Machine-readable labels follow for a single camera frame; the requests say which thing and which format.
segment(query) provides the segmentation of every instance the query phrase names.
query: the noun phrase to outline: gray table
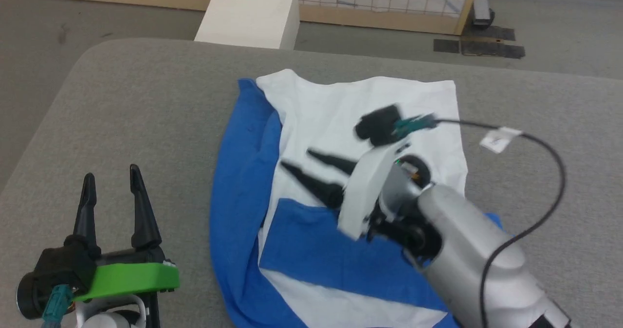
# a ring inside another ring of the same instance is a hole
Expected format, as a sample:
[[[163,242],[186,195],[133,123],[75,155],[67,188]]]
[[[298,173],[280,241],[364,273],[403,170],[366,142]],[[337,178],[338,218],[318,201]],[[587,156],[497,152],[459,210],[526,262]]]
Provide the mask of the gray table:
[[[20,318],[14,290],[40,251],[60,246],[71,232],[86,172],[96,177],[102,250],[129,247],[128,166],[136,163],[165,253],[181,273],[182,288],[161,295],[163,327],[231,327],[209,261],[212,174],[236,80],[287,67],[323,84],[376,75],[452,79],[461,117],[551,142],[567,162],[569,186],[558,214],[522,242],[531,268],[585,327],[621,325],[622,81],[135,39],[106,42],[82,56],[0,196],[2,326],[40,324]],[[552,200],[555,166],[527,142],[513,142],[501,155],[484,151],[483,134],[463,129],[467,196],[517,233]]]

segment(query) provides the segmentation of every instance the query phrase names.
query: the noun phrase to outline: teal connector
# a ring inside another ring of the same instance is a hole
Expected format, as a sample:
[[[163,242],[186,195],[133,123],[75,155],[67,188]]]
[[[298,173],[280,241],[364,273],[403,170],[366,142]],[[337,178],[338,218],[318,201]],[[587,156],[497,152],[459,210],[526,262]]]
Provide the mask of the teal connector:
[[[42,328],[60,327],[60,321],[73,300],[72,289],[67,284],[55,286],[43,312]]]
[[[418,115],[409,119],[398,120],[394,124],[394,135],[399,139],[403,139],[412,132],[425,128],[435,128],[437,123],[437,118],[434,114]]]

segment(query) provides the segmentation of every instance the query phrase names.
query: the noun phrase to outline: green plastic part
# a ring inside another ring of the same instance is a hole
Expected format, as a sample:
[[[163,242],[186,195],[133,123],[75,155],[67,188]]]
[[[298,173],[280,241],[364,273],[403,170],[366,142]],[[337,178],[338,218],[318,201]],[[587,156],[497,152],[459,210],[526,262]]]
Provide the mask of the green plastic part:
[[[85,301],[97,297],[141,294],[180,287],[178,268],[149,262],[143,264],[111,264],[98,266],[91,290],[74,301]]]

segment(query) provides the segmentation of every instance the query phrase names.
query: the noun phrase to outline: wooden board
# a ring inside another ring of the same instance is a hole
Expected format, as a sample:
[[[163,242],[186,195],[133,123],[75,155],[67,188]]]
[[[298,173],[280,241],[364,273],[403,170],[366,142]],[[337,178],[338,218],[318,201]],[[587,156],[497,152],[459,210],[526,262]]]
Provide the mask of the wooden board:
[[[97,0],[100,2],[114,2],[137,4],[142,6],[170,7],[205,11],[210,0]],[[465,0],[465,6],[471,6],[474,0]],[[419,15],[409,13],[383,12],[360,9],[346,9],[324,6],[300,6],[302,21],[322,22],[326,24],[340,24],[350,26],[377,27],[380,29],[395,29],[405,31],[419,31],[424,33],[438,33],[446,35],[460,35],[468,18],[470,8],[463,7],[459,18],[438,15]]]

